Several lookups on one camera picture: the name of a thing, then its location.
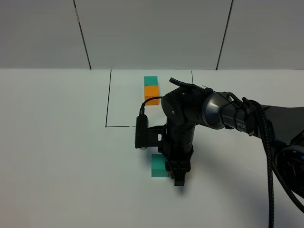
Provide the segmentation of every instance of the cube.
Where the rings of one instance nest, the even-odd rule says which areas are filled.
[[[152,177],[168,177],[165,162],[167,159],[162,154],[152,154],[151,159],[151,176]]]
[[[144,80],[144,85],[145,86],[157,86],[158,82],[157,82],[157,76],[145,76],[143,78]]]
[[[159,96],[159,89],[158,89],[158,85],[145,85],[144,87],[144,100],[147,100],[151,97],[156,97]],[[155,99],[155,100],[151,100],[148,101],[146,103],[146,105],[159,105],[160,100],[159,99]]]

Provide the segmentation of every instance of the teal block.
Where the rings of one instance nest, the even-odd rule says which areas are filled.
[[[151,159],[151,176],[168,177],[165,162],[167,159],[162,154],[152,154]]]
[[[145,76],[143,77],[145,86],[157,86],[157,76]]]

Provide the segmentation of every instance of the white wall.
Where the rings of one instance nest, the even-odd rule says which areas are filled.
[[[89,68],[72,0],[2,0],[0,30],[0,68]]]
[[[215,69],[229,0],[76,0],[92,68]]]
[[[302,0],[235,0],[219,69],[304,69]]]

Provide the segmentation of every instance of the orange block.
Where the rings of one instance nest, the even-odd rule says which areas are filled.
[[[159,96],[160,91],[158,89],[158,85],[146,85],[144,87],[144,100],[147,100],[151,97]],[[148,101],[146,105],[159,105],[160,104],[160,99],[155,99]]]

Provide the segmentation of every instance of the white surface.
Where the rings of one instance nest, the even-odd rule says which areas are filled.
[[[230,0],[77,0],[92,68],[215,69]]]
[[[234,1],[219,69],[304,69],[302,0]]]
[[[176,89],[171,77],[192,83],[190,70],[112,70],[107,126],[135,126],[144,102],[144,76],[157,76],[160,96]],[[159,105],[147,105],[149,126],[164,125],[166,116]]]
[[[89,69],[72,0],[2,0],[0,68]]]
[[[238,96],[255,89],[261,103],[304,105],[302,91],[295,96],[292,88],[303,84],[304,77],[293,75],[298,72],[193,76],[198,85]],[[120,74],[122,82],[126,74]],[[171,179],[150,177],[156,149],[136,150],[134,127],[105,128],[108,77],[109,71],[0,70],[1,228],[267,227],[266,158],[259,139],[198,126],[182,192]],[[275,79],[293,81],[285,97],[283,86],[271,85]],[[240,89],[245,80],[254,87]],[[272,93],[277,97],[268,99]],[[303,213],[276,179],[274,188],[275,228],[302,227]]]

